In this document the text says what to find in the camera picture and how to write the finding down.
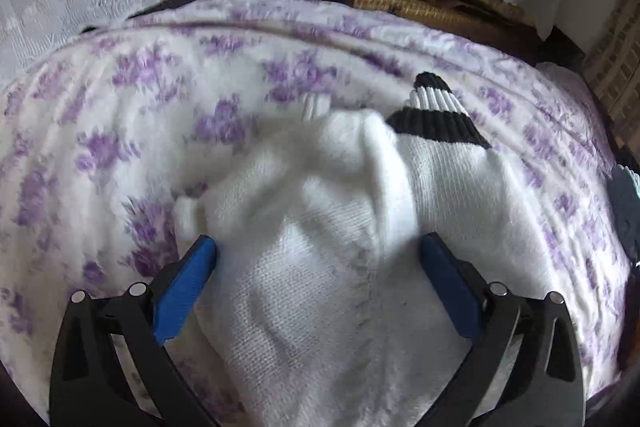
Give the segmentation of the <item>beige checkered curtain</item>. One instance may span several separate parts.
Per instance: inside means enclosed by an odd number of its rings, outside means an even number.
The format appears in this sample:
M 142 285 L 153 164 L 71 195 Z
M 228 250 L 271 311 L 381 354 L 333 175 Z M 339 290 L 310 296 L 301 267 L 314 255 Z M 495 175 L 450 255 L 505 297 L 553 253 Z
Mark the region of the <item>beige checkered curtain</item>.
M 639 12 L 639 0 L 617 1 L 582 70 L 615 138 L 634 155 L 639 155 Z

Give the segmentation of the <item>woven bamboo mat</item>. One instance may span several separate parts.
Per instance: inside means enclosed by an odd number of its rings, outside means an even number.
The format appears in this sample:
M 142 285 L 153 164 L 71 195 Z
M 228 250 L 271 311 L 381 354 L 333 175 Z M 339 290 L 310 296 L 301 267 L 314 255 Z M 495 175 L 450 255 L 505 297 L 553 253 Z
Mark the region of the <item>woven bamboo mat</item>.
M 346 0 L 360 10 L 380 11 L 488 46 L 538 38 L 534 23 L 503 0 Z

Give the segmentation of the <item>blue fleece garment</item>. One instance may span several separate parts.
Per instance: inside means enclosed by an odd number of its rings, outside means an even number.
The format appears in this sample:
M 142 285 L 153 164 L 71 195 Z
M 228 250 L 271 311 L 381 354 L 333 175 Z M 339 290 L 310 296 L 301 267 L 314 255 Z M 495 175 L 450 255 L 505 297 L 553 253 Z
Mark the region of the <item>blue fleece garment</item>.
M 639 264 L 639 176 L 622 165 L 616 165 L 606 184 L 615 230 L 625 254 L 633 265 Z

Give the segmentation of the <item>purple floral bed sheet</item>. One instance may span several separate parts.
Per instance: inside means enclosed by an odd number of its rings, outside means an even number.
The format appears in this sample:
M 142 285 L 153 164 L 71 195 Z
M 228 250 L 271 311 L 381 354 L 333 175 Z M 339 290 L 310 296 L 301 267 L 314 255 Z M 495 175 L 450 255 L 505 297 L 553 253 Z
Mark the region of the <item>purple floral bed sheet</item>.
M 149 281 L 186 245 L 175 205 L 222 179 L 308 98 L 390 116 L 442 80 L 523 180 L 582 359 L 618 376 L 630 265 L 605 178 L 613 157 L 570 72 L 384 13 L 308 0 L 202 0 L 81 36 L 1 95 L 1 361 L 49 410 L 65 301 Z M 196 316 L 170 349 L 206 405 L 250 424 Z

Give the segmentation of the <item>white knit sweater black trim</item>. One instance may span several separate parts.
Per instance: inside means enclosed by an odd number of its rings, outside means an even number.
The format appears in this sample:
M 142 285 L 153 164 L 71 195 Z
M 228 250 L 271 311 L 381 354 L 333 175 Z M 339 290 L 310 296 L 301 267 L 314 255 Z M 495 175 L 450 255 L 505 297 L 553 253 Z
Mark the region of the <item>white knit sweater black trim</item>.
M 198 197 L 196 307 L 254 426 L 579 426 L 565 284 L 522 178 L 442 80 L 390 116 L 308 98 Z M 419 260 L 437 233 L 484 280 L 484 333 L 454 329 Z

